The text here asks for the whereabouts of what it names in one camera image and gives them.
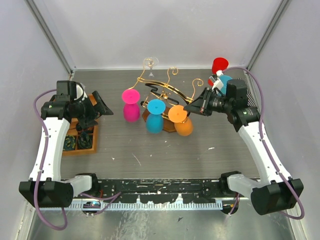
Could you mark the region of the orange wine glass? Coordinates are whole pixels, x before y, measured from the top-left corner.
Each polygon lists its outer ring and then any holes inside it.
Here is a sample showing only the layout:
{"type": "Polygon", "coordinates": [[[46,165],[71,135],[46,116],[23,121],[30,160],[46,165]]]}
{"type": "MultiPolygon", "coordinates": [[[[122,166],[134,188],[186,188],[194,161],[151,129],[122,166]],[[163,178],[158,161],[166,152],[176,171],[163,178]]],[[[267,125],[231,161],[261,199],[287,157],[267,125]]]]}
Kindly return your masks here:
{"type": "Polygon", "coordinates": [[[168,118],[174,123],[175,130],[179,135],[186,137],[193,132],[193,123],[182,105],[171,107],[168,111],[168,118]]]}

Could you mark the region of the light blue wine glass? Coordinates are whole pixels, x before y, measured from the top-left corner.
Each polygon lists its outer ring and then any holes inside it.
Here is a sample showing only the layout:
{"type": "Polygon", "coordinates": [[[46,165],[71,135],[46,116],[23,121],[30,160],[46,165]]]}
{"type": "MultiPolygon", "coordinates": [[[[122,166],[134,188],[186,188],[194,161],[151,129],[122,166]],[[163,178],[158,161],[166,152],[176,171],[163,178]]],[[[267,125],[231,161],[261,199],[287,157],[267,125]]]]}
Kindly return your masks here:
{"type": "MultiPolygon", "coordinates": [[[[221,75],[219,77],[219,79],[221,80],[221,82],[223,83],[223,87],[220,89],[220,91],[222,92],[223,95],[226,94],[226,90],[227,90],[227,82],[229,80],[232,80],[233,78],[231,76],[228,75],[221,75]]],[[[220,92],[218,90],[214,90],[214,92],[218,95],[221,96],[220,92]]]]}

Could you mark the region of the red wine glass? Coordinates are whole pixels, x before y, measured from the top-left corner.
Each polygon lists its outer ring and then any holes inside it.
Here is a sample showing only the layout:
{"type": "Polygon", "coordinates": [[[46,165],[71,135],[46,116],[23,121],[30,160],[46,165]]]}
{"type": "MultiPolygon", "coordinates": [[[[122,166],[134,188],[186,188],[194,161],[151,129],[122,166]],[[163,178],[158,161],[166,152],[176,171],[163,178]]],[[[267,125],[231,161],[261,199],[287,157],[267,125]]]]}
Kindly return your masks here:
{"type": "Polygon", "coordinates": [[[225,59],[224,57],[217,57],[213,60],[212,63],[212,74],[211,74],[211,78],[216,74],[217,71],[224,71],[225,69],[227,69],[229,66],[229,61],[227,59],[225,59]]]}

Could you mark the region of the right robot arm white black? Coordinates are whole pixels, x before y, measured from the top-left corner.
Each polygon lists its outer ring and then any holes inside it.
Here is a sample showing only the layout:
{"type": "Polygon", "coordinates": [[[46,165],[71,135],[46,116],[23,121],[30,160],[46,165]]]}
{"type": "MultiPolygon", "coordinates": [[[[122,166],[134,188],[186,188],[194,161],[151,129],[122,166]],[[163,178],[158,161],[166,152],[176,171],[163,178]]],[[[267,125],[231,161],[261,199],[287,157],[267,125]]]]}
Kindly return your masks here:
{"type": "Polygon", "coordinates": [[[260,180],[248,178],[239,171],[223,173],[218,182],[223,196],[231,197],[237,193],[250,199],[259,215],[283,214],[298,205],[300,215],[295,219],[304,217],[305,210],[300,200],[304,185],[299,178],[292,178],[282,165],[268,139],[262,114],[257,107],[249,105],[247,87],[228,86],[225,94],[205,88],[184,110],[206,117],[213,112],[226,114],[254,160],[260,180]]]}

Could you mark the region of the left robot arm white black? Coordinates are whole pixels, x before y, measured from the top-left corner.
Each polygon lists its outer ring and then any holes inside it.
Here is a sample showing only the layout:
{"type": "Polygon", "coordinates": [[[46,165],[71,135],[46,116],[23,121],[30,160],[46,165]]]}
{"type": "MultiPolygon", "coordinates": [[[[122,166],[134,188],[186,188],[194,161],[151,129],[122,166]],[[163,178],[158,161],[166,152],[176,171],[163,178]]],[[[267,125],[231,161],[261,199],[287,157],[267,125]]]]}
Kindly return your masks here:
{"type": "Polygon", "coordinates": [[[113,114],[98,91],[92,96],[95,104],[81,87],[58,90],[41,110],[36,110],[42,126],[38,154],[29,179],[18,187],[36,209],[67,208],[78,195],[95,198],[100,193],[95,173],[79,173],[68,180],[61,178],[63,147],[72,119],[76,118],[81,128],[87,129],[96,126],[99,117],[113,114]]]}

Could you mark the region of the pink wine glass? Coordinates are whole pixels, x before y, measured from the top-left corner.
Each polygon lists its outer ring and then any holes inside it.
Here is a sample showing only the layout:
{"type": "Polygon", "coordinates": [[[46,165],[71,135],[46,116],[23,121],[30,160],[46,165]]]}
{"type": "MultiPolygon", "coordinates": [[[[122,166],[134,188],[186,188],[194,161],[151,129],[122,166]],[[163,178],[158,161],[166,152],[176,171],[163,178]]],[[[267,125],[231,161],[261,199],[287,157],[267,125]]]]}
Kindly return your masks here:
{"type": "Polygon", "coordinates": [[[136,122],[140,118],[140,108],[138,106],[138,101],[140,100],[140,93],[135,89],[126,89],[122,93],[121,97],[124,102],[124,119],[127,122],[136,122]]]}

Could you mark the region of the blue wine glass front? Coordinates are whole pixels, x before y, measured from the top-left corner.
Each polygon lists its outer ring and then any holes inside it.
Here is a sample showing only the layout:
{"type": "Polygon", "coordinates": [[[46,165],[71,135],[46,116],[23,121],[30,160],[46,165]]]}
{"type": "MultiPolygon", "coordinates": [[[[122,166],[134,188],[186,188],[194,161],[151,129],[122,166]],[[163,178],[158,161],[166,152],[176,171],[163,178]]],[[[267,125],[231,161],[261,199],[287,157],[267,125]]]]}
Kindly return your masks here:
{"type": "Polygon", "coordinates": [[[152,134],[158,134],[163,130],[164,119],[162,114],[166,110],[165,103],[160,99],[153,99],[147,104],[149,115],[146,119],[146,129],[152,134]]]}

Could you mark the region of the clear wine glass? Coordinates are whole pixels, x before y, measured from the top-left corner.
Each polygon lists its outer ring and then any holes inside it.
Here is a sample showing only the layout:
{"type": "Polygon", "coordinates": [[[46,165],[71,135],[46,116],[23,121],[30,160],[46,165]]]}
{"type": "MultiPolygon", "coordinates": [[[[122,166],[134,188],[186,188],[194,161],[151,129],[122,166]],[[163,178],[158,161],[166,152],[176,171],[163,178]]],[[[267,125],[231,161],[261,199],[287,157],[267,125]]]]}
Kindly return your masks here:
{"type": "Polygon", "coordinates": [[[144,59],[143,64],[148,69],[148,79],[151,79],[151,80],[155,79],[154,68],[158,63],[159,63],[159,60],[157,57],[150,56],[144,59]]]}

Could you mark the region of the wooden compartment tray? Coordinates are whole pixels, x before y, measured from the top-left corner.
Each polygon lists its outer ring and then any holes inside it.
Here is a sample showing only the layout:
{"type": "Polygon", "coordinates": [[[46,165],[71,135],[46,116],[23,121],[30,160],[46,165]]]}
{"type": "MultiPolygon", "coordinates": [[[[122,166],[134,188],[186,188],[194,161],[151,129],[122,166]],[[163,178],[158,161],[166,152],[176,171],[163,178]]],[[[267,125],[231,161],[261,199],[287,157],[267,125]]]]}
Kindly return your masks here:
{"type": "MultiPolygon", "coordinates": [[[[66,103],[67,101],[56,101],[55,96],[52,96],[48,106],[48,115],[45,124],[48,130],[48,147],[47,157],[75,156],[92,154],[97,151],[98,141],[98,125],[82,129],[76,118],[73,118],[71,123],[66,120],[66,103]],[[93,136],[91,149],[78,149],[78,136],[86,132],[93,136]],[[63,151],[65,137],[67,135],[76,136],[76,150],[63,151]]],[[[97,102],[93,95],[87,96],[92,105],[97,102]]]]}

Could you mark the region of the rolled dark floral tie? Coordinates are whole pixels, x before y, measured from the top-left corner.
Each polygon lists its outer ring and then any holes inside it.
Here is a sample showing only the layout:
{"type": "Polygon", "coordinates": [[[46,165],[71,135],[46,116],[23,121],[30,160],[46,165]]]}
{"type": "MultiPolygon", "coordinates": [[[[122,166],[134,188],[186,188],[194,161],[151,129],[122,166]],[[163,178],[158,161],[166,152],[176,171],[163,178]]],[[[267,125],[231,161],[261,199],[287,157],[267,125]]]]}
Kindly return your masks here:
{"type": "Polygon", "coordinates": [[[93,146],[93,135],[82,132],[77,139],[77,147],[79,150],[91,149],[93,146]]]}

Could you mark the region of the rolled green patterned tie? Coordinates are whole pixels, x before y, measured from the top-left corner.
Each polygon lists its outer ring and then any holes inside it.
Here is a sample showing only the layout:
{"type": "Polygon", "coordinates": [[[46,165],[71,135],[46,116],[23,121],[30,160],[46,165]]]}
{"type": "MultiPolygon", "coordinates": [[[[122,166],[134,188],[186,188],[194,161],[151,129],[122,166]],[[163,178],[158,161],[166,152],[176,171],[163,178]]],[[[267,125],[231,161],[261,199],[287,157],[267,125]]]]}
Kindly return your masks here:
{"type": "Polygon", "coordinates": [[[77,138],[74,135],[67,135],[64,139],[63,151],[75,151],[77,145],[77,138]]]}

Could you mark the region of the striped black white cloth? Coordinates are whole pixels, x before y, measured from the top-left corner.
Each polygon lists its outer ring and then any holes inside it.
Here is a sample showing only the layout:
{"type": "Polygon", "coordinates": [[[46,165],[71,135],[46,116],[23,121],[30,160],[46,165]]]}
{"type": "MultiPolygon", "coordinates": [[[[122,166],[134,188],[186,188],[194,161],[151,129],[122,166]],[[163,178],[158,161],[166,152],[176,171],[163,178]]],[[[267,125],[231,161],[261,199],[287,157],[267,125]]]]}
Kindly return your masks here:
{"type": "Polygon", "coordinates": [[[254,98],[253,98],[253,96],[252,96],[252,94],[251,94],[251,91],[250,91],[250,89],[249,89],[246,81],[245,81],[244,79],[242,79],[242,78],[238,78],[238,79],[241,80],[241,81],[244,81],[244,83],[245,83],[245,85],[246,85],[246,89],[247,89],[247,94],[246,94],[246,96],[247,96],[247,98],[248,98],[248,106],[249,106],[249,107],[255,107],[255,108],[256,108],[256,107],[257,107],[256,102],[255,102],[255,100],[254,100],[254,98]]]}

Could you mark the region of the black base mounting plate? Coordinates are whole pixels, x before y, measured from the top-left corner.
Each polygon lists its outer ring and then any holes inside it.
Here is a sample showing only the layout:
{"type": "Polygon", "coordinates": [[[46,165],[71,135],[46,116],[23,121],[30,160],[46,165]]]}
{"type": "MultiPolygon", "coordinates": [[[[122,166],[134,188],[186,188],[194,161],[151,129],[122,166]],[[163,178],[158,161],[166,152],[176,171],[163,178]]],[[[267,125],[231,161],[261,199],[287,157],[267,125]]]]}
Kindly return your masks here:
{"type": "Polygon", "coordinates": [[[218,198],[235,198],[234,191],[223,192],[218,179],[170,178],[170,179],[99,179],[99,189],[87,194],[108,198],[120,193],[116,203],[143,204],[175,203],[179,197],[183,204],[215,203],[218,198]]]}

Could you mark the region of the aluminium front rail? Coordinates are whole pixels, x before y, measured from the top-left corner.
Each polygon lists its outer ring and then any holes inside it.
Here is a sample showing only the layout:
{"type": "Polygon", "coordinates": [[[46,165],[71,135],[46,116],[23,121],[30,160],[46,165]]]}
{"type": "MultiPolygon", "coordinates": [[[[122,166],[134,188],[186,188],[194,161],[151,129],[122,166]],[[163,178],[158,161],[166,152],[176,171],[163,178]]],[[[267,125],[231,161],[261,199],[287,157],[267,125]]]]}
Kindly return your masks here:
{"type": "Polygon", "coordinates": [[[91,198],[102,203],[213,204],[218,198],[240,197],[227,189],[221,179],[98,179],[95,174],[80,174],[68,180],[22,181],[19,193],[32,206],[67,208],[74,198],[91,198]]]}

